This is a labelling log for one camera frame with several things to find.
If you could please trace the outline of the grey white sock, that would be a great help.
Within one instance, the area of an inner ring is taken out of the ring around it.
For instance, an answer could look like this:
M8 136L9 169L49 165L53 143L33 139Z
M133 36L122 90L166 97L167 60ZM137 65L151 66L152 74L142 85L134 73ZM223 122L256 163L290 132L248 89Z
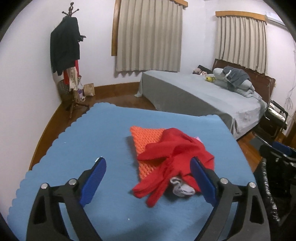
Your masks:
M196 193L194 188L179 177L170 178L170 183L173 187L173 193L178 197L192 196Z

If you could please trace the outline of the red knit gloves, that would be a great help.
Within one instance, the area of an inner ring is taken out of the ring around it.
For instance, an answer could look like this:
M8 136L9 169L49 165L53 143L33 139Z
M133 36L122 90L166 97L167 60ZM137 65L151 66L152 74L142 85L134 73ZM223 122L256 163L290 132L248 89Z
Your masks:
M163 130L160 140L147 144L137 156L139 163L154 164L156 168L133 187L133 195L137 198L148 195L147 206L153 207L168 188L172 177L181 178L200 192L190 170L193 157L201 161L205 168L214 170L214 156L203 143L176 128Z

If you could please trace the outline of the black lined trash bin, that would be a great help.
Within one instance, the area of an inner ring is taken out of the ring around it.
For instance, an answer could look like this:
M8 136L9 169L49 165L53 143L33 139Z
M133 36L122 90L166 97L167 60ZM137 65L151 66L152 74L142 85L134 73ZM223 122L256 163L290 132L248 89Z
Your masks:
M295 240L295 179L281 161L263 158L254 171L271 240Z

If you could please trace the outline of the grey floor mat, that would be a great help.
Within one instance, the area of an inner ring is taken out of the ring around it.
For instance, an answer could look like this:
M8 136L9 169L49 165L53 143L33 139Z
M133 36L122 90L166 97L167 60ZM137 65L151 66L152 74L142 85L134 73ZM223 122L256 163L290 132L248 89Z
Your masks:
M260 147L264 144L260 139L258 138L252 138L249 141L249 144L252 145L257 151L259 151Z

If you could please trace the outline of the black metal chair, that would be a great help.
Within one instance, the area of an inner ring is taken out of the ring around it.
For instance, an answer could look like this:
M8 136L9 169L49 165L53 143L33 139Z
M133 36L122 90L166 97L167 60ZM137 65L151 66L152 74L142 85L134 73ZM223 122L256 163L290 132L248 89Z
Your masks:
M276 101L270 100L252 133L261 142L271 146L278 134L287 129L287 118L288 112Z

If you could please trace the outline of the grey folded quilt pile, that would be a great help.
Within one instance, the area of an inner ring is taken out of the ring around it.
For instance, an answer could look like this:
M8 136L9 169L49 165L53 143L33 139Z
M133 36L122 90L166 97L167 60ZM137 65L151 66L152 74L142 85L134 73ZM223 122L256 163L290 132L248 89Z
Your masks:
M254 97L262 100L262 97L255 91L250 76L244 70L226 66L215 68L213 75L215 85L246 98Z

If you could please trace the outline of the dark grey blanket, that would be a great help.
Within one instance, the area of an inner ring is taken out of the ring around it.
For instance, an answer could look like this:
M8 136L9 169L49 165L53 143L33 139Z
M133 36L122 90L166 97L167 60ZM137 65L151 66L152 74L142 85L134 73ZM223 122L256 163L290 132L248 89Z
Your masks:
M230 88L239 87L245 80L250 80L250 76L242 69L226 66L222 72L225 74L227 86Z

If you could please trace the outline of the striped laundry basket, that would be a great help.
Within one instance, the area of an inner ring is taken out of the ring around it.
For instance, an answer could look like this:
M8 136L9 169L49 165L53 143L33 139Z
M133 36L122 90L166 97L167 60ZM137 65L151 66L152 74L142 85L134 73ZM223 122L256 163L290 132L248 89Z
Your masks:
M81 96L83 90L77 88L77 90L70 89L69 84L65 84L65 81L62 79L57 84L58 93L62 101L70 101L74 99L74 95Z

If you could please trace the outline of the brown paper bag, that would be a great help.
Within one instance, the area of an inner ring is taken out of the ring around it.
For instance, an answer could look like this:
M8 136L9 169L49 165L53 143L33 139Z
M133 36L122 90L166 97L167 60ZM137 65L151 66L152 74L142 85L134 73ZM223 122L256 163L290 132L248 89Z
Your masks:
M83 93L86 97L95 96L95 87L93 83L85 84L83 86Z

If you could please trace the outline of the pink plush toy on bed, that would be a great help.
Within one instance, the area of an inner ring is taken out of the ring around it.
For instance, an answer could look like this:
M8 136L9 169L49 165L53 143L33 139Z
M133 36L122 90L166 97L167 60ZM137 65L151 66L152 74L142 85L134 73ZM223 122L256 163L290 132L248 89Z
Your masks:
M193 74L196 74L196 75L207 75L207 72L206 71L203 71L202 69L200 68L196 68L193 70Z

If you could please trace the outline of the red hanging garment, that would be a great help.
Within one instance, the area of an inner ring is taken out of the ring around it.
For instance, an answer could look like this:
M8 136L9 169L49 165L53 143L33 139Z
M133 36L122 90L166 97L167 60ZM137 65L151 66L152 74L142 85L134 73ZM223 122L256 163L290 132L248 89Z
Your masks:
M74 61L74 67L70 67L63 71L64 83L70 87L70 89L77 88L79 84L79 64L78 60Z

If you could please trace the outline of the right beige curtain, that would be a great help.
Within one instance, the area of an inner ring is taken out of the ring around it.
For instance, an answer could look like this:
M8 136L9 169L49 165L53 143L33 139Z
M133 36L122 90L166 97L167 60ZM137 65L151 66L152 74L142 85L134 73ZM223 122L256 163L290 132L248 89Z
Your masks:
M265 22L244 16L219 16L215 58L264 74L267 66Z

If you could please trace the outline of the beige curtain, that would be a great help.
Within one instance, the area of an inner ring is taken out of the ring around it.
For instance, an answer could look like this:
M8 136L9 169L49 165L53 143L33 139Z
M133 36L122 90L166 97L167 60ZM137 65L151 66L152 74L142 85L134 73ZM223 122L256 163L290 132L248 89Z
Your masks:
M117 72L181 68L183 6L175 1L122 1Z
M267 66L265 22L244 16L219 16L215 58L264 74Z

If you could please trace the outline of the black hanging coat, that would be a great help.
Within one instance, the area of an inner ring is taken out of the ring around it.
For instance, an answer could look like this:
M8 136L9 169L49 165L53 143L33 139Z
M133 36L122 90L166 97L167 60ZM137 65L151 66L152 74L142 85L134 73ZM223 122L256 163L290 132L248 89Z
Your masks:
M50 59L52 72L61 76L69 61L69 40L71 30L67 30L67 20L62 20L50 35Z

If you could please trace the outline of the left beige curtain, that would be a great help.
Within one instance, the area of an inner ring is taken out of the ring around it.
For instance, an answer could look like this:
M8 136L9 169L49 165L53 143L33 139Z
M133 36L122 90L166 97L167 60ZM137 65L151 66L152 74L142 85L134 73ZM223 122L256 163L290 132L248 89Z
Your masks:
M181 68L183 6L175 1L122 1L117 72Z

